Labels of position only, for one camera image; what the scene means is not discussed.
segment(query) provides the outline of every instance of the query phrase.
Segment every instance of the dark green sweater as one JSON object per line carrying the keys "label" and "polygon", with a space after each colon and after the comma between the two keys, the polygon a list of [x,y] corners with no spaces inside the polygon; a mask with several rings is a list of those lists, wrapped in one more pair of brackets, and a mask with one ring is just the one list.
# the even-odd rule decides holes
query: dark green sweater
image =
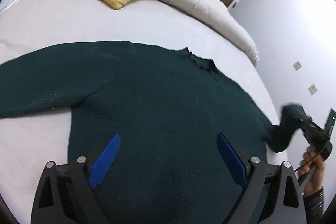
{"label": "dark green sweater", "polygon": [[266,160],[268,119],[187,48],[61,44],[4,63],[0,79],[0,118],[71,106],[69,161],[119,133],[119,154],[94,190],[113,224],[222,223],[241,187],[216,149],[219,132]]}

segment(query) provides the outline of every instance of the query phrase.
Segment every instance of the black leather sleeve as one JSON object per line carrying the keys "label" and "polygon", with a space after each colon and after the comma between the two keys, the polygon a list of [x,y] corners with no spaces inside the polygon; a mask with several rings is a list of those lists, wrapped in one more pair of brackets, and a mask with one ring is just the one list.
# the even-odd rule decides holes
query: black leather sleeve
{"label": "black leather sleeve", "polygon": [[323,188],[308,197],[303,196],[303,202],[306,209],[307,224],[317,224],[323,214]]}

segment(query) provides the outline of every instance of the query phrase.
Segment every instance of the blue rubber tip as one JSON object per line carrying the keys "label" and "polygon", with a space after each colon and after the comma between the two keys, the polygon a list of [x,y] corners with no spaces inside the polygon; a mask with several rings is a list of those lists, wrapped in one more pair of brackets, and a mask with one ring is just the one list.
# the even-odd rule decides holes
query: blue rubber tip
{"label": "blue rubber tip", "polygon": [[89,178],[89,185],[94,189],[101,184],[107,175],[116,155],[120,149],[120,136],[114,135],[108,145],[104,148],[97,161],[91,168],[91,176]]}

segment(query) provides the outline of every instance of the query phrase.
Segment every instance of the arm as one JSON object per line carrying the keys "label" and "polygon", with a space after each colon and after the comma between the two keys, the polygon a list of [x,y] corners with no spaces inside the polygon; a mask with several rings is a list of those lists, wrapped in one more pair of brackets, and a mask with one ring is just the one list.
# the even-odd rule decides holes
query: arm
{"label": "arm", "polygon": [[[314,149],[311,146],[308,147],[307,151],[303,155],[301,164],[303,165],[308,162],[315,155],[316,153],[314,152]],[[316,166],[316,171],[310,182],[307,184],[303,196],[307,224],[317,224],[319,222],[323,214],[324,206],[322,181],[325,171],[325,163],[322,156],[317,156],[305,167],[301,168],[298,171],[298,175],[302,176],[308,173],[312,164]]]}

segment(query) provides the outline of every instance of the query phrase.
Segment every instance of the bed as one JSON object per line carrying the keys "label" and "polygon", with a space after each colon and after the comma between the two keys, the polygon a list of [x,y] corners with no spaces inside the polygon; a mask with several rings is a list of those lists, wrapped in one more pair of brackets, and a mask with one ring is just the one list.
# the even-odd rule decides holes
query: bed
{"label": "bed", "polygon": [[[271,123],[279,123],[251,58],[213,28],[161,1],[133,0],[113,10],[100,0],[19,0],[0,15],[0,64],[55,44],[109,40],[173,50],[188,47],[197,56],[213,59]],[[0,119],[0,193],[19,223],[30,223],[46,162],[67,163],[70,128],[67,108]],[[286,159],[286,152],[268,151],[269,163]]]}

